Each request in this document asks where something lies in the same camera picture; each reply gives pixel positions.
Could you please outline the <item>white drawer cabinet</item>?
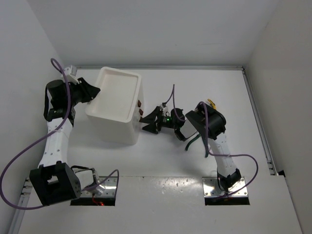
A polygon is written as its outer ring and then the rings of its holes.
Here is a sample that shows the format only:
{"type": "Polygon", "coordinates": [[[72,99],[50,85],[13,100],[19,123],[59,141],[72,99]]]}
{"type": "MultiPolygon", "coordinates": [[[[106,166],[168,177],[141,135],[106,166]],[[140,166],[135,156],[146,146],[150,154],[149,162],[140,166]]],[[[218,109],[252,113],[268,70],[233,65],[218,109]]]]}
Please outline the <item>white drawer cabinet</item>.
{"type": "Polygon", "coordinates": [[[88,119],[97,136],[106,142],[135,145],[141,129],[139,109],[144,111],[142,77],[138,73],[103,67],[95,86],[99,94],[87,104],[88,119]]]}

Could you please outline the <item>green side cutters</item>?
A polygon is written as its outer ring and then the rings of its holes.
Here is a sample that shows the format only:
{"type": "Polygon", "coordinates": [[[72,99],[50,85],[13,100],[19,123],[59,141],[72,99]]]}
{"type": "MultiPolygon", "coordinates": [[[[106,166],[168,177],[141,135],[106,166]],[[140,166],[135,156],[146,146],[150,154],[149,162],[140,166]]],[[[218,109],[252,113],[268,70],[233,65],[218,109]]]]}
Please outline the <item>green side cutters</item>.
{"type": "Polygon", "coordinates": [[[192,138],[188,143],[187,145],[185,146],[185,151],[188,151],[189,150],[189,147],[194,143],[196,142],[198,139],[202,138],[200,134],[197,134],[194,138],[192,138]]]}

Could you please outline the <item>yellow black needle-nose pliers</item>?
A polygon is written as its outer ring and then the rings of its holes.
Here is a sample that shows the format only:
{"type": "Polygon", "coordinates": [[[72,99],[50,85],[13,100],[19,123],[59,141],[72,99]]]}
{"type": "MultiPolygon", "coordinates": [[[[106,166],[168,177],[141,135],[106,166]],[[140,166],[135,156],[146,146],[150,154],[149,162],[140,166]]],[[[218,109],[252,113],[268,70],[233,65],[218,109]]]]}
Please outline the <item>yellow black needle-nose pliers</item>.
{"type": "Polygon", "coordinates": [[[209,105],[213,108],[213,109],[215,109],[216,110],[216,105],[215,105],[215,103],[211,100],[211,99],[207,99],[207,102],[209,103],[209,105]]]}

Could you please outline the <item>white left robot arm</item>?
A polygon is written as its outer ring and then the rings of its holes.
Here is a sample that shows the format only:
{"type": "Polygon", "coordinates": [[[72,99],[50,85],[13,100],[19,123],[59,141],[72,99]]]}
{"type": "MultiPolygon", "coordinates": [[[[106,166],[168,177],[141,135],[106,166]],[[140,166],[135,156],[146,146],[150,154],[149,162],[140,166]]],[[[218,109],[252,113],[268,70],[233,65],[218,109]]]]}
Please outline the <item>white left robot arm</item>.
{"type": "Polygon", "coordinates": [[[93,168],[78,166],[74,171],[67,164],[67,153],[74,107],[92,101],[99,92],[84,78],[78,78],[77,83],[57,79],[46,85],[43,115],[49,136],[38,167],[30,172],[30,181],[43,206],[79,199],[81,191],[97,181],[93,168]]]}

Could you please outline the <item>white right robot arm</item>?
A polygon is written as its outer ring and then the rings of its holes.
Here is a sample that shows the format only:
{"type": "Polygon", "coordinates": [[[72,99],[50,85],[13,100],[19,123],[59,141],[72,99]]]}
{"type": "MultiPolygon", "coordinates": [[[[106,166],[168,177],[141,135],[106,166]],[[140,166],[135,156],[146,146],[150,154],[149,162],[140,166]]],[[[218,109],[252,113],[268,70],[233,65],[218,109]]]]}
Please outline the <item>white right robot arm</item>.
{"type": "Polygon", "coordinates": [[[168,112],[165,103],[157,106],[150,114],[141,117],[144,131],[158,134],[162,128],[173,129],[180,141],[186,141],[197,134],[205,147],[205,157],[215,157],[217,179],[221,190],[228,192],[241,179],[241,173],[230,156],[225,135],[226,119],[208,104],[198,104],[194,110],[184,114],[180,108],[168,112]]]}

